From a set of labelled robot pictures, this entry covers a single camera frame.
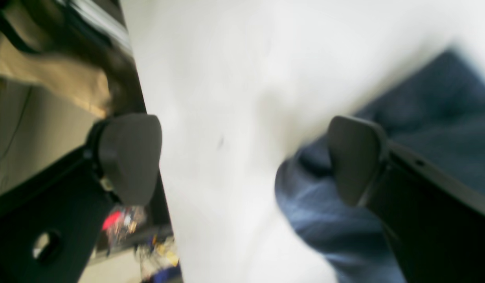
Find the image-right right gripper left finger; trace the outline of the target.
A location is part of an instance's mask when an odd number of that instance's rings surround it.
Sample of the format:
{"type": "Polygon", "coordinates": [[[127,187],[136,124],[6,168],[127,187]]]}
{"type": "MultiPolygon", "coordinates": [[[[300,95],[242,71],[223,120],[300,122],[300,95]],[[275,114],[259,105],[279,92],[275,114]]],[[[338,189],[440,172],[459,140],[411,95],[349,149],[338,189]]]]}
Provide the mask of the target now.
{"type": "Polygon", "coordinates": [[[76,283],[117,204],[144,206],[162,143],[155,115],[96,123],[86,143],[0,196],[0,283],[76,283]]]}

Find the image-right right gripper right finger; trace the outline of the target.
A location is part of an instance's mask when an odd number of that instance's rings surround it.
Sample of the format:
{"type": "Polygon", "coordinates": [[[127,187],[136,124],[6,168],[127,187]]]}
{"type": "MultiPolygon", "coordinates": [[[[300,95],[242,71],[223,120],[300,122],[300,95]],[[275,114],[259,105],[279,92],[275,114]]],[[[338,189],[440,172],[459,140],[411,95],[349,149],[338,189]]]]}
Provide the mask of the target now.
{"type": "Polygon", "coordinates": [[[485,283],[485,196],[366,120],[334,117],[327,145],[339,196],[381,221],[408,283],[485,283]]]}

